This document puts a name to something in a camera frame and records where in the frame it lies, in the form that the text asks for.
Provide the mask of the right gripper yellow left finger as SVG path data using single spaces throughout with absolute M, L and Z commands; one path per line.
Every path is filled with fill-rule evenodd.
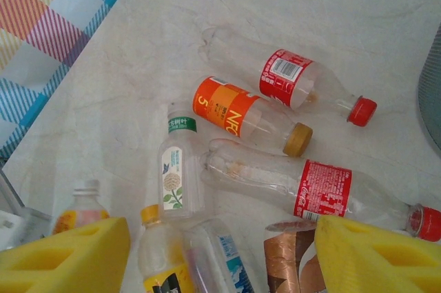
M 123 217 L 1 252 L 2 292 L 119 292 L 130 253 Z

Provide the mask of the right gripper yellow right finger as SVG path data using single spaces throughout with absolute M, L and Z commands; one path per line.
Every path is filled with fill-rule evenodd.
M 328 292 L 440 291 L 436 243 L 339 216 L 322 216 L 315 245 Z

